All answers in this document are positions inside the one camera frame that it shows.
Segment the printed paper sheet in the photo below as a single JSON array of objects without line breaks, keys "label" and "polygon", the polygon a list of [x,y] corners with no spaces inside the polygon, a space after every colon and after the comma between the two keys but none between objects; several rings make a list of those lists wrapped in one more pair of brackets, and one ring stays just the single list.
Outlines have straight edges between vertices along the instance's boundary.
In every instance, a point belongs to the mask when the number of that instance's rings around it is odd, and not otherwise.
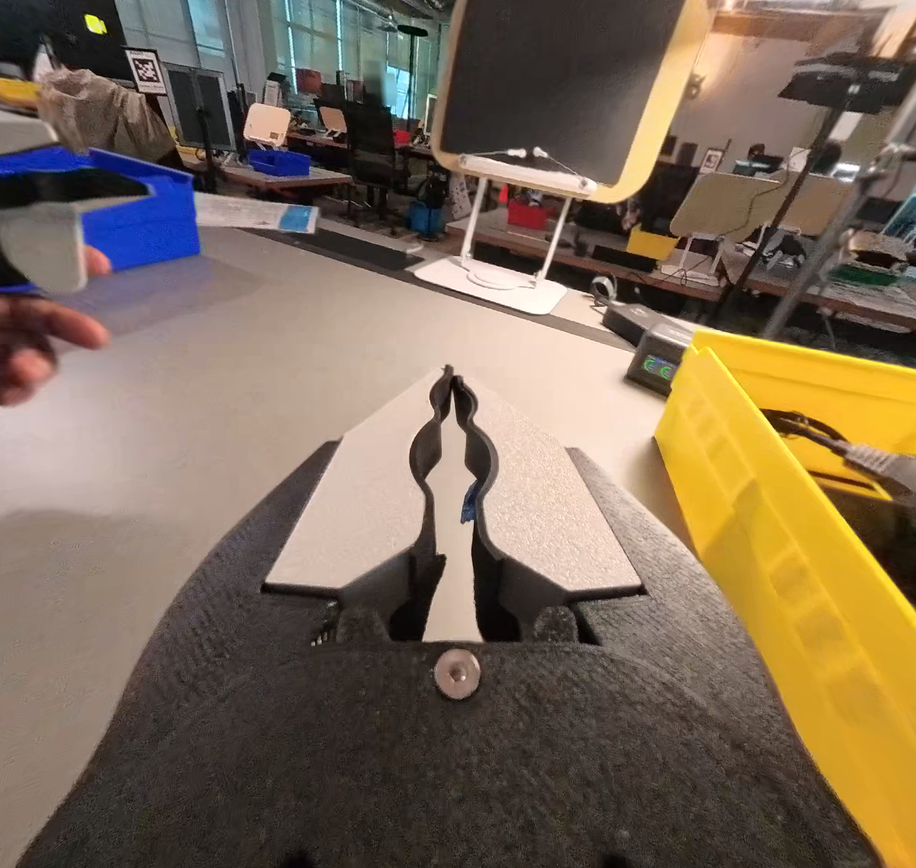
[{"label": "printed paper sheet", "polygon": [[313,234],[320,210],[316,206],[194,191],[199,227],[263,230]]}]

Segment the pale desk divider panel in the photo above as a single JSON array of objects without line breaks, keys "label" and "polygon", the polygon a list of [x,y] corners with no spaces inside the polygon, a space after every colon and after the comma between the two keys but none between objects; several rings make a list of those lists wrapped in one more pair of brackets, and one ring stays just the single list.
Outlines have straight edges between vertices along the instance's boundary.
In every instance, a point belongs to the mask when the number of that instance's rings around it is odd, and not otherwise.
[{"label": "pale desk divider panel", "polygon": [[701,174],[670,220],[670,234],[706,234],[738,243],[754,228],[771,223],[788,191],[785,180],[734,173]]}]

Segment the black tripod stand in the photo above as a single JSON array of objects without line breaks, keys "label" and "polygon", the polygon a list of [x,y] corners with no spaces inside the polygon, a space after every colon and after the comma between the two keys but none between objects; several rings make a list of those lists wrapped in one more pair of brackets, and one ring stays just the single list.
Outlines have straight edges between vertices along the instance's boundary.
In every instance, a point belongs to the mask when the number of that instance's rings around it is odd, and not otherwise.
[{"label": "black tripod stand", "polygon": [[771,318],[764,325],[764,337],[774,337],[785,327],[792,311],[801,302],[818,271],[834,256],[841,237],[854,223],[855,214],[869,197],[872,187],[886,174],[905,163],[915,162],[915,62],[854,52],[835,52],[798,61],[791,80],[780,93],[781,98],[801,100],[828,109],[825,119],[809,146],[801,173],[792,182],[772,221],[751,254],[748,263],[730,285],[724,298],[706,317],[717,328],[734,312],[750,275],[763,260],[764,248],[775,228],[781,226],[788,210],[800,197],[805,180],[824,154],[832,132],[845,113],[878,113],[883,106],[895,106],[895,119],[886,130],[876,154],[855,174],[851,190],[819,233],[812,251],[797,271],[787,294],[781,297]]}]

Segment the blue plastic bin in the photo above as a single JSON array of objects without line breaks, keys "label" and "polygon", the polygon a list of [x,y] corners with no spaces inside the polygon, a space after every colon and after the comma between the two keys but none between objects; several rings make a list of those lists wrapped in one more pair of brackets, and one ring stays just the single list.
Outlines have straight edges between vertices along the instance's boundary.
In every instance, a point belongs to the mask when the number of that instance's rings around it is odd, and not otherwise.
[{"label": "blue plastic bin", "polygon": [[293,150],[249,147],[248,164],[252,170],[276,177],[310,174],[310,156]]},{"label": "blue plastic bin", "polygon": [[101,250],[114,270],[194,256],[201,248],[191,173],[113,152],[73,152],[51,145],[2,156],[2,174],[20,169],[107,167],[147,183],[151,196],[85,210],[84,243]]}]

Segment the black office chair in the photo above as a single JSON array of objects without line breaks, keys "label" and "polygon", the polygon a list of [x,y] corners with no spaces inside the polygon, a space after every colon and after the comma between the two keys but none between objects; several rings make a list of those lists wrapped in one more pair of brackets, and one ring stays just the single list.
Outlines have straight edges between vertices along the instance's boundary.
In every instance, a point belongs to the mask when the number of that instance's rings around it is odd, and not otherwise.
[{"label": "black office chair", "polygon": [[388,194],[407,193],[408,162],[396,145],[393,116],[387,108],[349,100],[343,105],[343,117],[351,176],[347,219],[360,227],[366,210],[374,210],[384,220]]}]

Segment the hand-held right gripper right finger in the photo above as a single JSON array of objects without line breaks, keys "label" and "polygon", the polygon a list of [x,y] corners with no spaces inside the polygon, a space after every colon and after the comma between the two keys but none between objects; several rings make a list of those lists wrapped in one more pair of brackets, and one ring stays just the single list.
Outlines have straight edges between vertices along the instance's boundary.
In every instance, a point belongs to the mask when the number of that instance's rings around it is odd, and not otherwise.
[{"label": "hand-held right gripper right finger", "polygon": [[637,594],[643,581],[566,446],[479,381],[452,379],[475,479],[478,610]]}]

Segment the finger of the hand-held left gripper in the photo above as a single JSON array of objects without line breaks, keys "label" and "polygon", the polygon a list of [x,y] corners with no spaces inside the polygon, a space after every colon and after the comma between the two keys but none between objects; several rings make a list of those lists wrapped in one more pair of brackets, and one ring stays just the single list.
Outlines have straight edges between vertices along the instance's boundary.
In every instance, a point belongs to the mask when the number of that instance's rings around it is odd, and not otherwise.
[{"label": "finger of the hand-held left gripper", "polygon": [[2,156],[57,143],[57,133],[41,117],[2,106]]},{"label": "finger of the hand-held left gripper", "polygon": [[41,203],[95,210],[141,200],[151,194],[149,186],[142,180],[107,167],[17,169],[2,174],[3,210],[26,209]]}]

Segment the person's left hand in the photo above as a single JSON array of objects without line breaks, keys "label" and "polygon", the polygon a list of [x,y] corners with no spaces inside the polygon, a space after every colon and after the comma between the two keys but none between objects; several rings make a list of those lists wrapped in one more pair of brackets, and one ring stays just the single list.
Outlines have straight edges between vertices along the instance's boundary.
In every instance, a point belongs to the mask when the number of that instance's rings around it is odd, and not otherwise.
[{"label": "person's left hand", "polygon": [[31,399],[56,375],[54,339],[84,349],[105,347],[111,334],[94,317],[58,301],[2,294],[2,405]]}]

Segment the printed tag sign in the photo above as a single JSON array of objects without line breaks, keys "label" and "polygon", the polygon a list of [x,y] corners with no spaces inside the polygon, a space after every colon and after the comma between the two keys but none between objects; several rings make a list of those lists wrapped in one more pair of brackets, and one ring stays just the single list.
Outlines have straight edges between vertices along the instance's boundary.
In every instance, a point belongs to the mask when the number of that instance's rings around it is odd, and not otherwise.
[{"label": "printed tag sign", "polygon": [[138,92],[144,95],[168,95],[167,73],[154,48],[125,46],[125,56]]}]

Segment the yellow plastic bin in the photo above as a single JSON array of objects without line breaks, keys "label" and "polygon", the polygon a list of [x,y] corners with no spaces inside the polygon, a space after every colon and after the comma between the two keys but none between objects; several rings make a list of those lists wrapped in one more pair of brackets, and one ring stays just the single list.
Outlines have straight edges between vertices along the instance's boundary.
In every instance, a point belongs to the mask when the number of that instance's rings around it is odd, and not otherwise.
[{"label": "yellow plastic bin", "polygon": [[915,607],[812,477],[831,450],[763,409],[915,453],[915,371],[699,330],[656,441],[697,554],[794,725],[888,866],[915,865]]}]

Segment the dark flat device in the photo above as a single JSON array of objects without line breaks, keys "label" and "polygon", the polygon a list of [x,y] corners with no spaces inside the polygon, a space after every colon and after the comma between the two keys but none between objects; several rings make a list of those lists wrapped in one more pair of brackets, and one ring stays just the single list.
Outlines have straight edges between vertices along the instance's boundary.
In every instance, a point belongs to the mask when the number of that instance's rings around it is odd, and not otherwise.
[{"label": "dark flat device", "polygon": [[666,321],[653,324],[636,344],[625,379],[666,399],[694,335],[696,327]]},{"label": "dark flat device", "polygon": [[626,344],[637,347],[647,330],[656,324],[671,324],[680,330],[693,331],[696,324],[673,318],[639,302],[610,302],[602,315],[602,325],[622,338]]}]

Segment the red plastic bin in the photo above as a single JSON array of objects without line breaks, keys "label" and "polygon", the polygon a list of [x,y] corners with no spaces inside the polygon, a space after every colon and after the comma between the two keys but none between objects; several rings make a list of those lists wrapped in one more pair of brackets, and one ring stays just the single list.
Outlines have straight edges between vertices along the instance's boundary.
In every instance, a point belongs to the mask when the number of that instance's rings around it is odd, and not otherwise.
[{"label": "red plastic bin", "polygon": [[524,197],[512,197],[508,201],[507,223],[514,228],[542,233],[555,216],[556,210],[552,203]]}]

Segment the blue bag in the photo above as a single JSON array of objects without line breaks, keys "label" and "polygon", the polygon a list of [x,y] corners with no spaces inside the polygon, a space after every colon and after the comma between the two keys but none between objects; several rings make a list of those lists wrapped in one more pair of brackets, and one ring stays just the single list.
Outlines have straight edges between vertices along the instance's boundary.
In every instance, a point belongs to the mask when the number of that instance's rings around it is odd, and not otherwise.
[{"label": "blue bag", "polygon": [[406,210],[406,227],[421,238],[434,240],[444,233],[447,224],[445,206],[431,206],[414,199]]}]

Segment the black floor lamp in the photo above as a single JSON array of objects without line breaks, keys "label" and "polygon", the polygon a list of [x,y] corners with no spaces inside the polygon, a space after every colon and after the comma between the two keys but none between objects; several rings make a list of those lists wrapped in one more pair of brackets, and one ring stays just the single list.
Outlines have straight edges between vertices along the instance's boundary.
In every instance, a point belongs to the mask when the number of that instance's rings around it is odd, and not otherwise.
[{"label": "black floor lamp", "polygon": [[417,117],[420,92],[427,89],[430,29],[421,24],[398,24],[397,46],[388,49],[388,65],[396,68],[396,106],[403,120]]}]

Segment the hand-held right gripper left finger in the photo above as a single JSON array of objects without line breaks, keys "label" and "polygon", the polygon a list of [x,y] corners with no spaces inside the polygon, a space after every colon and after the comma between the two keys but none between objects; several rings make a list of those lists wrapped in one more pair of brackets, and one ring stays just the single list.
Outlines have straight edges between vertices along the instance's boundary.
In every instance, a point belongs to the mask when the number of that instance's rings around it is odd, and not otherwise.
[{"label": "hand-held right gripper left finger", "polygon": [[430,470],[454,368],[435,368],[344,432],[263,588],[401,607],[437,557]]}]

